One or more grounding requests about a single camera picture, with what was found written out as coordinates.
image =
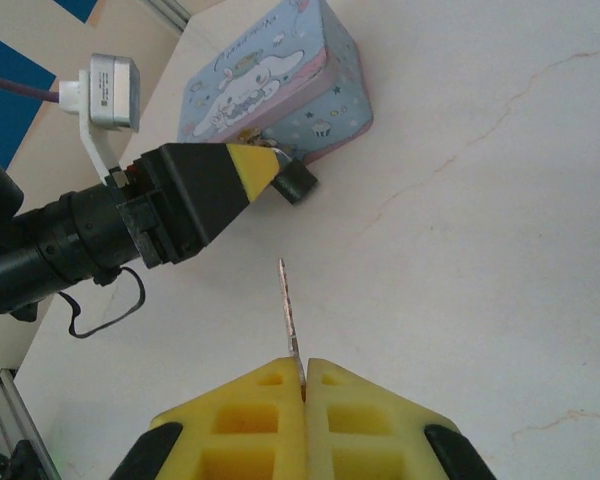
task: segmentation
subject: yellow foam block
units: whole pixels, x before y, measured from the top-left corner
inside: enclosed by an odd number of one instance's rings
[[[280,358],[156,417],[183,425],[156,480],[446,480],[424,434],[447,418],[326,360]]]
[[[227,149],[245,188],[249,202],[253,202],[280,171],[275,152],[266,147],[228,144]]]
[[[295,360],[279,358],[154,419],[183,425],[156,480],[305,480]]]
[[[309,480],[447,480],[424,427],[446,417],[326,360],[309,360]]]

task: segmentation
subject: blue panel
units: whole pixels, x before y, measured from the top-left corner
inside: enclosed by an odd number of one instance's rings
[[[48,90],[55,76],[0,41],[0,77]],[[0,90],[0,165],[7,168],[42,102]]]
[[[53,0],[82,23],[87,23],[98,0]]]

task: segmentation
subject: black rubber tip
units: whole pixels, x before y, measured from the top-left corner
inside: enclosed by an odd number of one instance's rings
[[[170,422],[142,434],[109,480],[155,480],[182,429]]]
[[[427,425],[424,434],[449,480],[496,480],[471,442],[441,425]]]
[[[318,179],[299,160],[289,163],[271,182],[291,205],[302,201],[317,184]]]

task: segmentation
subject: thin stick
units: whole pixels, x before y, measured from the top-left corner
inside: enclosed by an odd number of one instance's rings
[[[43,102],[54,102],[60,101],[58,92],[50,92],[48,90],[42,90],[40,88],[30,87],[18,82],[12,82],[6,78],[0,77],[0,89],[6,90],[7,92],[15,93],[17,95],[23,95],[25,97],[35,98],[36,100],[42,100]]]
[[[298,365],[298,375],[300,376],[300,385],[304,392],[307,384],[304,375],[304,367],[300,360],[300,349],[298,348],[298,337],[296,336],[296,326],[293,323],[293,312],[291,311],[291,300],[289,299],[289,285],[287,283],[287,272],[285,270],[284,260],[278,260],[278,275],[280,275],[280,288],[282,289],[282,306],[284,308],[284,319],[287,325],[287,338],[289,339],[289,354],[296,359]]]

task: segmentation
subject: cartoon-printed tin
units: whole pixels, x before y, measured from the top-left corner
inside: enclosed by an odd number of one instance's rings
[[[178,141],[278,146],[311,162],[373,121],[355,42],[325,0],[284,0],[185,89]]]

